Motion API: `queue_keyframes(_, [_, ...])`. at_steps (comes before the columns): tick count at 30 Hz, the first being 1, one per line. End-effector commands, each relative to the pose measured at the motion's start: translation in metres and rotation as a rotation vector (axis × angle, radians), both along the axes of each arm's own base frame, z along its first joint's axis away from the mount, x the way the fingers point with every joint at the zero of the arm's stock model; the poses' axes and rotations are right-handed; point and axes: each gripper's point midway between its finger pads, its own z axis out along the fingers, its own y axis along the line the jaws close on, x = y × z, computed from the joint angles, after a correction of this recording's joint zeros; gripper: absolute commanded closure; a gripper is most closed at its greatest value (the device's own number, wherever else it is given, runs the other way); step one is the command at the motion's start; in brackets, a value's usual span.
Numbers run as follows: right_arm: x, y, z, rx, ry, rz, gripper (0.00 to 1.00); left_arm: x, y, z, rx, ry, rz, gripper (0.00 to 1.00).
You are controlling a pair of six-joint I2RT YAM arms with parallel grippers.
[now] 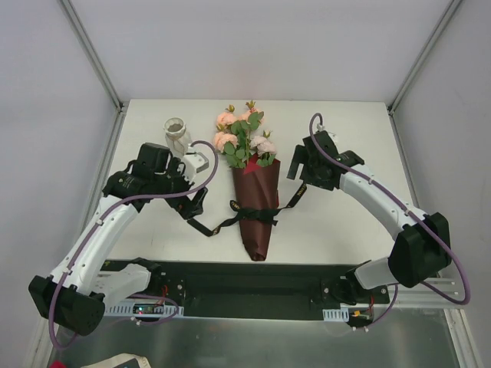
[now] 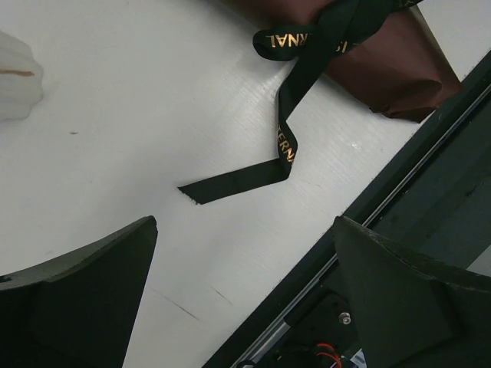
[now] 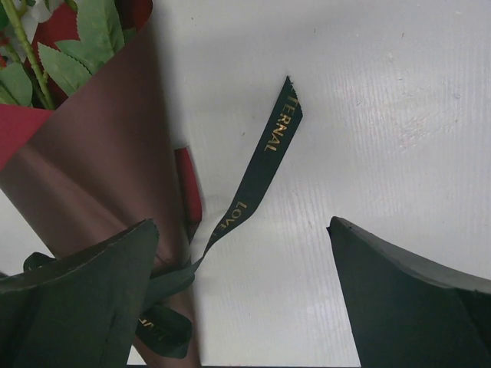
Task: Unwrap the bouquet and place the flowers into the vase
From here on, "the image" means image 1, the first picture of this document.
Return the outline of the brown red wrapping paper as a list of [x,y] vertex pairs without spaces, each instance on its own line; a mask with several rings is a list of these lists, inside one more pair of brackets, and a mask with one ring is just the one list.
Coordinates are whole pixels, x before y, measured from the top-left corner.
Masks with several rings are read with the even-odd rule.
[[[236,201],[245,209],[264,210],[278,208],[278,178],[281,163],[273,159],[271,165],[259,166],[255,154],[246,168],[232,168]],[[272,224],[258,219],[239,221],[240,235],[245,251],[253,261],[264,261],[268,254]]]

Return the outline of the pink artificial flower bunch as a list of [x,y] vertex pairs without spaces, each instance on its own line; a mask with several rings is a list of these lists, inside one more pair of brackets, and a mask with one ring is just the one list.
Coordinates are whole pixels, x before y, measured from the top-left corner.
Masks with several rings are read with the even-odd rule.
[[247,109],[241,115],[236,115],[232,104],[218,115],[213,146],[224,155],[231,168],[246,169],[253,163],[259,167],[270,166],[276,161],[277,149],[270,140],[270,130],[259,133],[265,120],[264,112],[254,100],[245,105]]

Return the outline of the black ribbon with gold print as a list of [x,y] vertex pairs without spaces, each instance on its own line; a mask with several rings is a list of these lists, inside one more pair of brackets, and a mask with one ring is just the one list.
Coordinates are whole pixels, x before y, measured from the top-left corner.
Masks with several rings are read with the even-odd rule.
[[189,219],[187,223],[191,225],[195,230],[205,235],[206,237],[212,237],[214,235],[218,235],[222,228],[232,226],[237,222],[242,220],[251,220],[251,221],[259,221],[267,225],[276,226],[278,221],[275,220],[275,217],[280,213],[280,211],[284,209],[292,209],[294,208],[302,196],[305,194],[307,190],[307,185],[302,183],[295,194],[291,197],[288,204],[284,207],[280,207],[277,209],[252,209],[242,207],[237,201],[231,200],[229,202],[230,208],[236,213],[233,218],[228,218],[223,222],[219,223],[215,228],[209,229],[202,223],[198,222],[194,218]]

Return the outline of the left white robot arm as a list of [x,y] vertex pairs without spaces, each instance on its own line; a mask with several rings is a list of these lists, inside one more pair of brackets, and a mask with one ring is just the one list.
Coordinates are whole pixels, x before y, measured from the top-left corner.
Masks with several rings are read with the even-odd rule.
[[104,262],[125,228],[154,199],[163,199],[180,216],[191,219],[203,212],[206,186],[194,185],[209,160],[189,145],[183,157],[155,143],[140,147],[136,159],[116,171],[103,188],[95,213],[72,249],[45,278],[35,276],[28,291],[49,334],[64,327],[78,336],[91,334],[107,308],[137,293],[163,298],[162,268],[143,258],[121,271],[100,277]]

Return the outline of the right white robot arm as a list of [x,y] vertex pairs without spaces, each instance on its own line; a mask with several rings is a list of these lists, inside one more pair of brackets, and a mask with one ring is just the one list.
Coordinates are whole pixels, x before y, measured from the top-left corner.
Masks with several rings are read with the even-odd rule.
[[363,159],[348,150],[338,152],[326,132],[305,137],[295,147],[288,169],[289,179],[299,178],[304,186],[334,191],[340,189],[365,207],[387,230],[394,246],[391,253],[366,261],[330,285],[332,297],[355,305],[373,290],[389,284],[411,288],[434,276],[452,262],[447,219],[388,196],[374,184],[374,174]]

